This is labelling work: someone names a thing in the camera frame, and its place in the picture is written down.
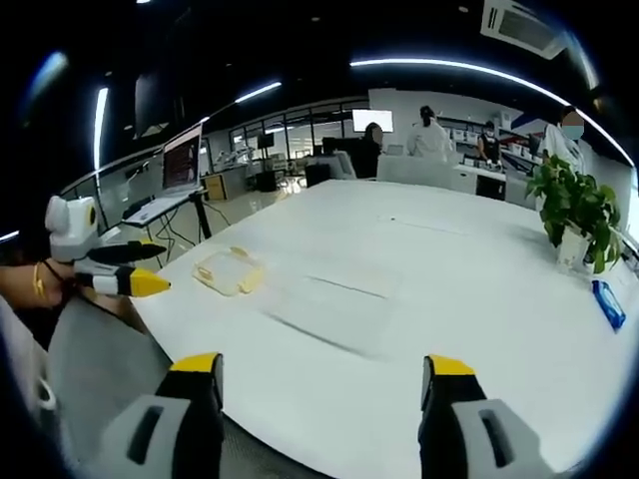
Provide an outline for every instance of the wrist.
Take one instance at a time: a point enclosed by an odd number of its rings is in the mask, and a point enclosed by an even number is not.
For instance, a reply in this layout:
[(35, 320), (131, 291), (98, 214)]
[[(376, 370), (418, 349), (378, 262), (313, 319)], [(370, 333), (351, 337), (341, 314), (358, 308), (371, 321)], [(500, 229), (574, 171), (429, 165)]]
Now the wrist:
[(34, 267), (34, 264), (0, 267), (0, 294), (14, 309), (42, 306), (33, 285)]

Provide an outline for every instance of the white lab coat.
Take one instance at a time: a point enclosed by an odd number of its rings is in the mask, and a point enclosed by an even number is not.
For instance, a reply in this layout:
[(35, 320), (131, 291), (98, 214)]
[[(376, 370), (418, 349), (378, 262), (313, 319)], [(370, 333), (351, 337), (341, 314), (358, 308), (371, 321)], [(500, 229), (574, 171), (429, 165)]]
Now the white lab coat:
[(425, 157), (429, 153), (444, 153), (444, 158), (453, 151), (452, 141), (434, 120), (430, 126), (418, 125), (413, 127), (406, 142), (408, 154), (412, 157)]
[(539, 145), (539, 152), (543, 153), (544, 150), (548, 152), (549, 157), (556, 155), (568, 162), (573, 171), (585, 174), (585, 160), (579, 145), (566, 137), (559, 126), (546, 127), (543, 140)]

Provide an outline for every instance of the computer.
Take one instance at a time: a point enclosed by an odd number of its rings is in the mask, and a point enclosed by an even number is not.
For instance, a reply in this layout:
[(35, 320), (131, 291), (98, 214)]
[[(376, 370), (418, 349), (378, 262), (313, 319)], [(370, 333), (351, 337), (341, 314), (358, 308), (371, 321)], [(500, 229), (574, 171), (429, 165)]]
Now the computer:
[(201, 140), (202, 124), (198, 124), (165, 144), (162, 196), (183, 195), (200, 187)]

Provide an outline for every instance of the led light strip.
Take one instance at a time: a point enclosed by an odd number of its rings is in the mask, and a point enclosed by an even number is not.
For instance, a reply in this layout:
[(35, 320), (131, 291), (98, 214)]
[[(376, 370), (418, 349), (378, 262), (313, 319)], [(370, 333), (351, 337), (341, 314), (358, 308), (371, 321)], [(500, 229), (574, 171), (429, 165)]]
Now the led light strip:
[(107, 106), (107, 95), (109, 89), (103, 88), (98, 93), (98, 104), (96, 106), (96, 123), (93, 136), (93, 169), (100, 170), (100, 139), (102, 137), (102, 122), (104, 120), (104, 110)]
[[(442, 67), (453, 67), (453, 68), (463, 68), (465, 70), (473, 70), (475, 72), (486, 73), (488, 75), (493, 75), (495, 77), (504, 78), (506, 80), (510, 80), (511, 82), (518, 83), (519, 85), (523, 85), (524, 87), (530, 88), (536, 92), (545, 95), (548, 98), (551, 98), (555, 102), (567, 106), (570, 105), (570, 102), (564, 100), (563, 98), (555, 95), (552, 92), (549, 92), (545, 88), (541, 88), (534, 83), (530, 83), (522, 78), (515, 77), (514, 75), (510, 75), (504, 72), (500, 72), (498, 70), (493, 70), (492, 68), (480, 67), (479, 65), (472, 65), (470, 63), (463, 62), (452, 62), (449, 60), (435, 60), (431, 58), (384, 58), (379, 60), (363, 60), (358, 62), (350, 62), (352, 67), (366, 67), (370, 65), (438, 65)], [(615, 147), (619, 153), (625, 158), (631, 167), (634, 167), (634, 163), (630, 158), (630, 155), (626, 153), (626, 151), (621, 148), (621, 145), (617, 143), (617, 141), (612, 138), (608, 132), (606, 132), (597, 122), (595, 122), (588, 115), (583, 113), (581, 110), (576, 109), (577, 113), (583, 118), (586, 122), (588, 122), (592, 127), (597, 130), (606, 140), (610, 142), (610, 144)]]
[(267, 92), (268, 90), (272, 90), (273, 88), (280, 87), (281, 85), (282, 85), (282, 83), (280, 83), (280, 82), (271, 83), (270, 85), (266, 85), (265, 87), (261, 87), (259, 90), (255, 90), (254, 92), (247, 93), (246, 95), (243, 95), (243, 96), (237, 98), (235, 103), (241, 103), (241, 102), (243, 102), (245, 100), (248, 100), (249, 98), (256, 97), (257, 95), (260, 95), (260, 94), (262, 94), (264, 92)]

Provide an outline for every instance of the face mask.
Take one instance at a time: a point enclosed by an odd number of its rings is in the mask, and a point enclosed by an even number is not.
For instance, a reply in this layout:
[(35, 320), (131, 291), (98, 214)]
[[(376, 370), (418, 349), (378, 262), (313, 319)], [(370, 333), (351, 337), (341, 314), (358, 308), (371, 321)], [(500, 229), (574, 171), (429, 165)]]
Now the face mask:
[(578, 125), (564, 125), (561, 127), (563, 133), (572, 141), (579, 140), (583, 136), (583, 127)]

